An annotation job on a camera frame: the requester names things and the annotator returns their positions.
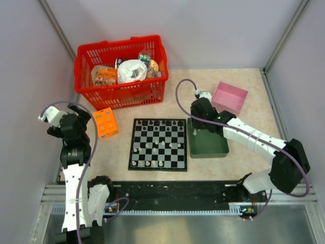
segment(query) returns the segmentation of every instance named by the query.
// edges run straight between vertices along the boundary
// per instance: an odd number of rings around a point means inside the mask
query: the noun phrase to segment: beige tabletop
[[[187,118],[175,100],[175,87],[184,78],[192,79],[200,90],[213,93],[220,81],[248,90],[239,118],[248,125],[279,138],[271,105],[259,69],[170,70],[162,103],[114,110],[119,133],[99,140],[89,179],[108,175],[112,180],[226,180],[240,179],[249,172],[259,172],[270,165],[241,144],[228,140],[230,152],[220,159],[192,159],[187,152],[187,172],[129,171],[128,161],[134,118]],[[188,111],[195,100],[193,85],[183,83],[179,99]],[[95,109],[80,96],[80,103]],[[94,141],[94,126],[88,123],[87,134]]]

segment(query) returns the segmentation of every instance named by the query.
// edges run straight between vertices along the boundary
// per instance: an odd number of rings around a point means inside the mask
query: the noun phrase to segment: red basket
[[[152,59],[159,65],[161,77],[111,86],[93,86],[91,70],[94,66],[114,67],[117,58],[138,58],[143,49],[150,50]],[[97,110],[162,102],[165,82],[169,76],[166,52],[158,35],[81,45],[78,47],[74,74],[76,92],[82,94]]]

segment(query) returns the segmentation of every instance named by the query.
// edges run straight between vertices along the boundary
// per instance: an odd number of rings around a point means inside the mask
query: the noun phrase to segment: gray wall
[[[37,117],[75,98],[73,62],[36,0],[2,1],[0,33],[0,242],[25,244],[61,144]]]
[[[290,138],[302,141],[325,213],[325,1],[312,0],[269,78]]]
[[[72,48],[159,34],[170,68],[264,67],[301,0],[47,0]]]

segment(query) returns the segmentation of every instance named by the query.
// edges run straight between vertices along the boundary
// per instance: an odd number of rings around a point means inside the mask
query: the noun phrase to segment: pink bin
[[[221,81],[217,90],[212,95],[211,104],[218,112],[226,110],[238,116],[242,110],[247,94],[247,90]]]

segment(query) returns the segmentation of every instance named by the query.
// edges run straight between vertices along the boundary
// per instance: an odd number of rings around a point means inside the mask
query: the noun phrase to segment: orange box
[[[104,139],[118,133],[117,124],[111,108],[106,108],[92,114],[96,120],[98,137]]]
[[[117,82],[117,70],[109,67],[101,67],[97,72],[95,84],[115,85]]]

